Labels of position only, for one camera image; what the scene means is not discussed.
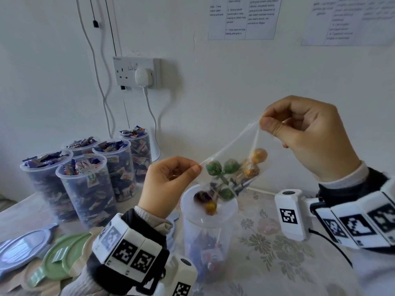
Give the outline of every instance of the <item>plug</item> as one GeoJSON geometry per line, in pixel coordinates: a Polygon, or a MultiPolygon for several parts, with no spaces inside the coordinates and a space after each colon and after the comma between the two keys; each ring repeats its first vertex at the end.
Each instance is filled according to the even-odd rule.
{"type": "Polygon", "coordinates": [[[149,87],[154,83],[151,71],[142,67],[137,68],[134,78],[136,80],[136,84],[140,87],[149,87]]]}

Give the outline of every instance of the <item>open plastic container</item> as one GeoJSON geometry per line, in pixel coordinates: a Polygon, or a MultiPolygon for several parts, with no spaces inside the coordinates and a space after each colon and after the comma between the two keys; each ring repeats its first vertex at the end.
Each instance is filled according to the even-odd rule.
{"type": "Polygon", "coordinates": [[[200,190],[200,185],[195,185],[181,198],[185,255],[197,269],[194,290],[199,290],[203,283],[215,282],[224,273],[234,217],[239,209],[236,199],[219,201],[217,213],[207,215],[204,206],[194,201],[194,195],[200,190]]]}
{"type": "Polygon", "coordinates": [[[92,148],[94,148],[95,146],[97,146],[100,143],[100,139],[98,139],[97,137],[93,137],[93,139],[95,139],[97,142],[92,143],[87,146],[83,146],[81,148],[68,148],[67,147],[68,145],[74,143],[75,141],[81,140],[81,139],[70,140],[70,141],[66,142],[64,145],[62,145],[62,149],[72,151],[74,154],[74,157],[76,157],[76,156],[80,156],[83,154],[93,154],[92,148]]]}
{"type": "Polygon", "coordinates": [[[57,164],[40,168],[28,168],[22,163],[21,169],[27,174],[35,190],[48,202],[58,222],[69,222],[77,220],[78,216],[62,181],[56,176],[55,171],[59,165],[70,162],[73,153],[69,150],[64,150],[62,154],[68,156],[57,164]]]}
{"type": "MultiPolygon", "coordinates": [[[[121,139],[107,140],[108,142],[120,141],[121,139]]],[[[107,168],[113,186],[115,200],[123,202],[136,195],[136,178],[133,168],[133,159],[130,149],[130,141],[122,139],[127,144],[126,147],[117,151],[97,151],[92,149],[94,154],[101,154],[107,158],[107,168]]]]}
{"type": "Polygon", "coordinates": [[[136,181],[137,183],[144,183],[148,167],[152,164],[149,134],[147,133],[136,138],[124,137],[122,135],[120,135],[120,137],[130,141],[136,181]]]}
{"type": "Polygon", "coordinates": [[[87,229],[102,227],[118,213],[111,185],[110,175],[107,169],[107,159],[99,154],[86,154],[73,157],[80,161],[86,158],[97,158],[102,164],[93,172],[67,176],[64,173],[64,165],[58,166],[56,175],[62,180],[67,193],[77,211],[78,217],[87,229]]]}

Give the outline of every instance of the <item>person's left hand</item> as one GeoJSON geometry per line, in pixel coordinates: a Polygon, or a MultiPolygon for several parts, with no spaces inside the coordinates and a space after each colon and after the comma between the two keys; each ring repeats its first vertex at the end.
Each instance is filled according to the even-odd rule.
{"type": "Polygon", "coordinates": [[[199,163],[183,157],[171,157],[150,165],[138,206],[165,219],[200,172],[199,163]]]}

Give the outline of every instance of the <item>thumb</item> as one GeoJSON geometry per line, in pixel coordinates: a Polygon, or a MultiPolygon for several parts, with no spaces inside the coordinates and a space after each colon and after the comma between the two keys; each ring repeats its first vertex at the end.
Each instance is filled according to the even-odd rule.
{"type": "Polygon", "coordinates": [[[292,147],[292,142],[300,131],[286,125],[273,117],[262,117],[259,120],[261,129],[277,137],[289,147],[292,147]]]}
{"type": "Polygon", "coordinates": [[[198,177],[200,173],[201,173],[201,166],[194,165],[189,169],[185,170],[183,174],[181,174],[179,177],[174,179],[172,182],[174,183],[175,186],[179,187],[182,191],[184,191],[188,187],[188,185],[198,177]]]}

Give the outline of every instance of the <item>hand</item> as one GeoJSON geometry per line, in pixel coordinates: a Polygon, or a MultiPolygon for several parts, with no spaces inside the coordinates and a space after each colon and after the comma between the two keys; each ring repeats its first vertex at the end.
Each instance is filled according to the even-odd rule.
{"type": "Polygon", "coordinates": [[[183,157],[152,164],[148,168],[138,206],[156,217],[166,218],[200,172],[199,163],[183,157]]]}
{"type": "Polygon", "coordinates": [[[290,95],[267,107],[259,123],[321,182],[342,179],[361,165],[331,104],[290,95]]]}

